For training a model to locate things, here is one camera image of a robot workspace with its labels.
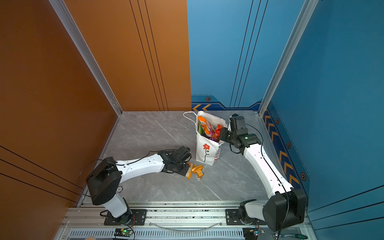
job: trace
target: yellow chevron arrow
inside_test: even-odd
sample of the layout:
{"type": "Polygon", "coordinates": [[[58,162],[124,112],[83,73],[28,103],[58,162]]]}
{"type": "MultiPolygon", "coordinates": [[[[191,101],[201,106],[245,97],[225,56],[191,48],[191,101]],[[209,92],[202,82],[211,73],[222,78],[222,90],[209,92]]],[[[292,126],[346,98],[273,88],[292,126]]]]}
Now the yellow chevron arrow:
{"type": "Polygon", "coordinates": [[[287,154],[286,154],[285,152],[280,151],[280,162],[281,162],[281,156],[282,156],[282,155],[288,157],[287,154]]]}
{"type": "Polygon", "coordinates": [[[206,111],[207,107],[211,106],[212,104],[208,104],[207,106],[203,107],[203,110],[206,111]]]}
{"type": "Polygon", "coordinates": [[[270,131],[271,126],[274,127],[272,123],[268,123],[268,132],[270,131]]]}
{"type": "Polygon", "coordinates": [[[277,132],[272,131],[272,137],[271,137],[271,138],[272,138],[272,142],[273,142],[273,136],[274,136],[274,135],[279,136],[279,135],[277,134],[277,132]]]}
{"type": "Polygon", "coordinates": [[[197,111],[196,108],[200,107],[200,105],[201,105],[201,104],[196,105],[194,108],[192,108],[192,110],[197,111]]]}
{"type": "Polygon", "coordinates": [[[266,125],[266,119],[271,118],[270,116],[265,116],[265,125],[266,125]]]}
{"type": "Polygon", "coordinates": [[[294,180],[295,182],[297,182],[297,184],[300,184],[299,181],[294,177],[292,176],[291,174],[289,175],[289,183],[292,184],[292,180],[294,180]]]}
{"type": "Polygon", "coordinates": [[[284,163],[284,172],[287,173],[287,167],[293,170],[293,167],[289,165],[287,162],[284,163]]]}

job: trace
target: shopping bag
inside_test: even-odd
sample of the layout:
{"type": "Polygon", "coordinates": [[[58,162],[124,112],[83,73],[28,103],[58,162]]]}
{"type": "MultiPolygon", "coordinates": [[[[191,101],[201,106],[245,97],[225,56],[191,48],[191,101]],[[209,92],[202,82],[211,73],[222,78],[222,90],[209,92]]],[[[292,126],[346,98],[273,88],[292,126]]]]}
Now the shopping bag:
{"type": "Polygon", "coordinates": [[[220,124],[222,127],[227,127],[225,120],[209,113],[205,113],[204,111],[199,111],[197,114],[195,112],[185,112],[183,113],[183,116],[195,123],[196,160],[209,165],[213,165],[220,156],[221,146],[223,145],[224,141],[220,140],[219,142],[215,142],[200,135],[198,132],[200,122],[197,118],[199,116],[204,117],[215,129],[217,128],[218,124],[220,124]],[[186,113],[195,114],[196,119],[192,120],[188,118],[185,116],[186,113]]]}

